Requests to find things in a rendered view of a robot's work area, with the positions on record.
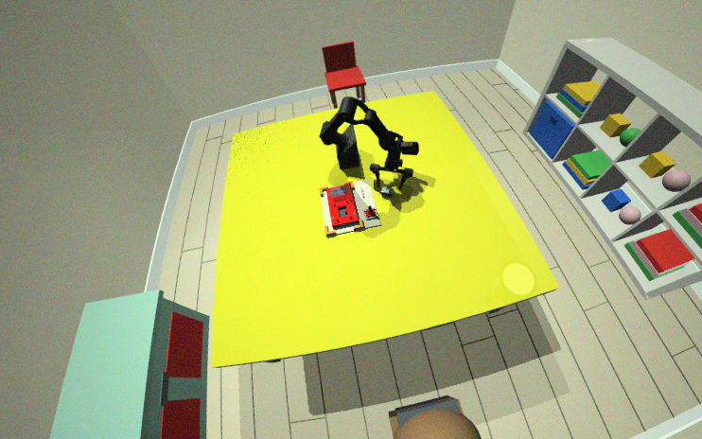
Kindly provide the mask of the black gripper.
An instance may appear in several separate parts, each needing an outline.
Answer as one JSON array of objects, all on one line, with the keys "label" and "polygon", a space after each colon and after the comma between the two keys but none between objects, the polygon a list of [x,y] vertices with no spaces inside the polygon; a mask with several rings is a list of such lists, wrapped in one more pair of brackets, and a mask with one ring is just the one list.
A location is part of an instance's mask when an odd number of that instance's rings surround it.
[{"label": "black gripper", "polygon": [[[389,157],[389,160],[394,160],[394,158],[395,158],[395,159],[397,158],[397,160],[398,160],[398,159],[400,159],[400,154],[395,153],[395,152],[388,152],[388,153],[387,153],[387,157]],[[413,176],[413,169],[412,169],[412,168],[406,168],[406,167],[405,167],[404,169],[398,169],[398,167],[397,167],[397,169],[394,170],[393,168],[384,168],[384,167],[381,167],[381,166],[378,165],[378,164],[371,164],[371,165],[370,165],[370,169],[371,169],[374,173],[376,173],[376,177],[377,177],[377,188],[379,188],[380,171],[386,171],[386,172],[393,172],[393,173],[400,173],[400,174],[403,174],[403,175],[402,175],[401,182],[400,182],[400,184],[399,184],[398,191],[400,190],[400,188],[401,188],[401,186],[404,184],[404,182],[405,182],[407,179],[410,179],[410,177]]]}]

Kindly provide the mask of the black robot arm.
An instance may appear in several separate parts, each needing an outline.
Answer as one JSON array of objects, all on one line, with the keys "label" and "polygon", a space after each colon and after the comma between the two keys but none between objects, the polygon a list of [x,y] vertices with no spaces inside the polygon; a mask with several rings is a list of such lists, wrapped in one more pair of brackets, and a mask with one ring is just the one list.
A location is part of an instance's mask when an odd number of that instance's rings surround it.
[{"label": "black robot arm", "polygon": [[[358,106],[365,112],[364,119],[354,119]],[[367,125],[376,135],[379,146],[384,150],[388,150],[388,152],[402,153],[402,155],[417,155],[419,152],[418,142],[403,141],[403,136],[396,132],[388,131],[378,118],[377,112],[369,109],[365,103],[355,97],[343,97],[337,113],[330,121],[323,123],[319,137],[326,146],[337,145],[342,150],[348,142],[349,139],[346,134],[337,132],[343,122],[352,125]],[[389,157],[386,157],[384,164],[384,168],[397,169],[397,167],[402,167],[403,159],[397,160],[397,158],[394,158],[394,160],[389,160]]]}]

